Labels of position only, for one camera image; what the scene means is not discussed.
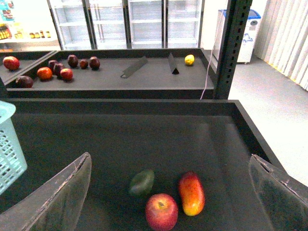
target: black shelf surface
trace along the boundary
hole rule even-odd
[[[200,176],[203,212],[184,215],[175,231],[270,231],[249,176],[257,154],[281,164],[238,101],[6,99],[28,170],[3,195],[5,210],[25,198],[84,152],[92,157],[89,192],[77,225],[81,230],[151,230],[146,200],[128,195],[131,178],[151,168],[153,193],[178,205],[178,180]]]
[[[170,71],[168,57],[172,53],[179,74]],[[48,60],[57,60],[69,68],[67,57],[75,54],[79,59],[97,56],[101,67],[93,71],[72,68],[74,81],[63,82],[56,77],[41,82],[36,77],[40,67]],[[193,66],[185,65],[184,58],[194,54]],[[121,78],[123,71],[146,56],[148,63],[127,79]],[[14,82],[7,84],[10,97],[14,98],[140,98],[140,99],[199,99],[205,87],[206,55],[202,49],[155,49],[113,51],[59,51],[48,59],[37,63],[23,73],[34,79],[31,89],[17,89]],[[213,97],[214,85],[211,77],[207,81],[205,97]]]
[[[56,51],[24,51],[0,53],[0,77],[2,82],[6,85],[14,81],[17,76],[22,75],[22,73],[28,70],[31,66],[37,62],[40,62],[41,60],[44,60],[45,57],[48,57],[53,53],[56,53]],[[5,68],[2,60],[7,56],[14,56],[19,60],[20,66],[18,70],[10,71]]]

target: glass door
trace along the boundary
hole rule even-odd
[[[202,0],[167,0],[167,5],[167,47],[198,47]]]
[[[162,48],[162,0],[128,0],[131,46]]]
[[[90,50],[82,0],[49,0],[63,50]]]
[[[126,49],[122,0],[89,0],[98,49]]]

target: plastic basket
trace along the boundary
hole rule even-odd
[[[16,107],[0,101],[0,195],[27,169],[11,116]]]

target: blue lid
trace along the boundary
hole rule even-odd
[[[220,12],[223,11],[223,15],[226,17],[227,14],[227,10],[219,10]],[[254,10],[250,10],[249,11],[249,15],[248,15],[248,20],[249,19],[260,19],[261,16]]]

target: mango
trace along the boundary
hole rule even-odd
[[[152,190],[154,184],[154,172],[151,169],[138,173],[131,180],[129,185],[129,194],[131,196],[146,196]]]
[[[205,193],[201,181],[193,171],[186,172],[179,181],[182,207],[187,216],[201,213],[205,206]]]

